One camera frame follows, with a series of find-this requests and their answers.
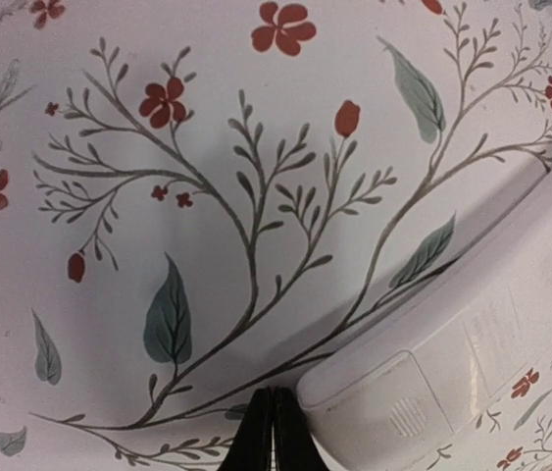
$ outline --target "black object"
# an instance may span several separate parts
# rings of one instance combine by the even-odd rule
[[[219,471],[270,470],[272,433],[278,471],[328,471],[308,430],[306,416],[288,388],[254,392]]]

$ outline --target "floral wallpaper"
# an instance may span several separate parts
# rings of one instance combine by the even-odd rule
[[[0,470],[216,469],[552,170],[552,0],[332,3],[0,0]],[[549,464],[544,361],[427,469]]]

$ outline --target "white object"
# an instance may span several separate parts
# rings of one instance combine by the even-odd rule
[[[299,400],[348,470],[409,469],[551,346],[552,175],[451,269],[309,371]]]

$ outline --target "red flower bud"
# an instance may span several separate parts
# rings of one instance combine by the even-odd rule
[[[439,3],[439,0],[422,0],[422,3],[426,6],[426,8],[437,15],[441,15],[443,13],[443,7]]]
[[[350,100],[345,100],[334,118],[336,133],[343,137],[349,137],[358,127],[358,118],[361,107]]]
[[[81,283],[83,273],[86,270],[86,262],[79,252],[71,255],[69,259],[69,279]]]

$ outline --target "green leaf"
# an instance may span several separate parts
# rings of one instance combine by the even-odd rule
[[[242,420],[247,412],[247,404],[236,404],[226,411],[227,420]]]
[[[454,221],[456,215],[441,226],[432,231],[415,251],[407,264],[391,279],[390,288],[399,288],[416,279],[424,270],[441,255],[450,243],[454,234]]]
[[[192,354],[190,309],[177,265],[168,254],[165,256],[169,273],[147,311],[143,341],[152,360],[180,365]]]
[[[36,328],[36,376],[40,381],[46,381],[56,386],[62,378],[62,360],[55,343],[49,337],[36,313],[31,310]]]
[[[417,70],[391,43],[378,40],[389,50],[395,64],[395,84],[417,120],[420,137],[432,143],[437,133],[445,129],[441,98],[434,85]]]
[[[524,415],[520,417],[520,420],[516,422],[515,426],[513,427],[514,432],[518,430],[520,427],[522,427],[523,424],[525,424],[528,421],[528,419],[530,418],[532,413],[536,410],[536,408],[539,407],[541,402],[543,402],[545,398],[548,397],[548,395],[550,395],[551,393],[552,393],[552,389],[550,391],[545,392],[544,394],[542,394],[540,397],[537,398],[537,400],[527,409]]]
[[[19,454],[25,448],[27,440],[27,427],[23,427],[18,432],[0,433],[0,451],[6,456]]]

